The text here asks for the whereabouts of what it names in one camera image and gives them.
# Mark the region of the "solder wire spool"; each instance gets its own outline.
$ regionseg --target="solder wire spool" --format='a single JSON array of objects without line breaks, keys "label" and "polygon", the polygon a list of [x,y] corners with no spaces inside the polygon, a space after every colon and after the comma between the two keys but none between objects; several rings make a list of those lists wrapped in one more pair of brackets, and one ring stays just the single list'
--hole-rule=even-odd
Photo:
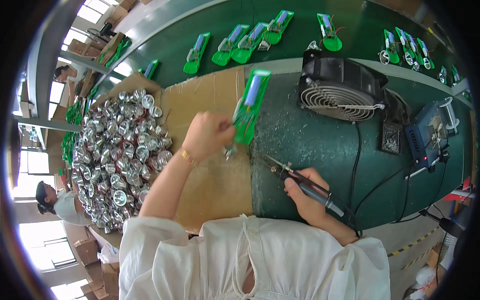
[{"label": "solder wire spool", "polygon": [[448,130],[453,129],[455,134],[458,134],[458,131],[456,128],[460,124],[460,120],[455,117],[455,112],[453,111],[453,107],[452,107],[452,100],[453,100],[453,97],[445,98],[445,103],[439,105],[439,107],[445,108],[448,114],[449,120],[448,120],[448,124],[445,125],[445,128],[447,128]]}]

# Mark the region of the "standing fan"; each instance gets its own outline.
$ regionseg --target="standing fan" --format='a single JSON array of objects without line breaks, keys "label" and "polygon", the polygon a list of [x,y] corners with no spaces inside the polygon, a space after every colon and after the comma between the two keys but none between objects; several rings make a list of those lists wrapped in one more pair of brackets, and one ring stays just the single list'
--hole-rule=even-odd
[{"label": "standing fan", "polygon": [[348,59],[321,54],[314,49],[303,53],[300,107],[347,121],[370,119],[376,109],[385,108],[385,75]]}]

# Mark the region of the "woman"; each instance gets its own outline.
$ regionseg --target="woman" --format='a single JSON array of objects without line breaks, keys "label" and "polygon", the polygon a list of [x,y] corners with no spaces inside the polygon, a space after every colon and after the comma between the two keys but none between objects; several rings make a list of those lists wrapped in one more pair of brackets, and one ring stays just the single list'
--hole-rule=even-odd
[{"label": "woman", "polygon": [[85,218],[82,203],[78,200],[77,194],[70,191],[65,176],[62,176],[62,182],[65,189],[58,193],[43,181],[38,183],[35,198],[38,201],[39,212],[42,215],[45,213],[58,215],[60,219],[75,225],[91,225],[92,221]]},{"label": "woman", "polygon": [[[153,183],[139,216],[123,226],[120,299],[390,299],[387,255],[306,196],[285,190],[309,225],[255,216],[204,223],[188,240],[173,221],[193,166],[235,135],[231,116],[199,113]],[[312,168],[302,175],[328,189]]]},{"label": "woman", "polygon": [[55,69],[54,79],[56,82],[67,83],[69,90],[69,105],[73,104],[75,100],[75,86],[85,78],[88,69],[76,63],[65,65]]}]

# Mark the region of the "blower fan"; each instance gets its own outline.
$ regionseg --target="blower fan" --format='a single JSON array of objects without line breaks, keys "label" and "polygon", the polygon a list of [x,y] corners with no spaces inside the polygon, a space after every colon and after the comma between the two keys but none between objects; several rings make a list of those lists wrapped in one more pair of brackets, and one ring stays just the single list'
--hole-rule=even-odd
[{"label": "blower fan", "polygon": [[402,128],[410,123],[410,108],[385,89],[385,75],[354,61],[315,49],[303,53],[298,105],[346,121],[363,121],[382,112],[382,151],[400,154]]},{"label": "blower fan", "polygon": [[319,114],[347,121],[370,119],[384,109],[385,75],[354,61],[323,56],[309,49],[303,53],[299,105]]}]

